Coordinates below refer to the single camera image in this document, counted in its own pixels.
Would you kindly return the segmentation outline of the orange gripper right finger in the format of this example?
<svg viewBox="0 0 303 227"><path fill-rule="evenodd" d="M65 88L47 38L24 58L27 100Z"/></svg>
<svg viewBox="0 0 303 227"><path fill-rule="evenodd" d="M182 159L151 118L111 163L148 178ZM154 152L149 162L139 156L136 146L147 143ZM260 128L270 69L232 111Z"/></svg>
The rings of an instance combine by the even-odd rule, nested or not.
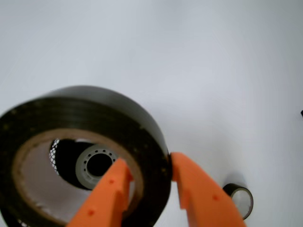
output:
<svg viewBox="0 0 303 227"><path fill-rule="evenodd" d="M180 152L170 157L172 180L190 227L246 226L231 198L197 163Z"/></svg>

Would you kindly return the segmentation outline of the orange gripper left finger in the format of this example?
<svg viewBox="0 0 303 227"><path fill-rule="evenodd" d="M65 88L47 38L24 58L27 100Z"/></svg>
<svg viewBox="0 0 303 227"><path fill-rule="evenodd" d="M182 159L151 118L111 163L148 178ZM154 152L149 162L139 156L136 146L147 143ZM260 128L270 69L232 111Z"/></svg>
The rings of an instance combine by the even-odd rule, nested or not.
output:
<svg viewBox="0 0 303 227"><path fill-rule="evenodd" d="M120 227L128 209L132 175L123 159L118 159L92 190L68 227Z"/></svg>

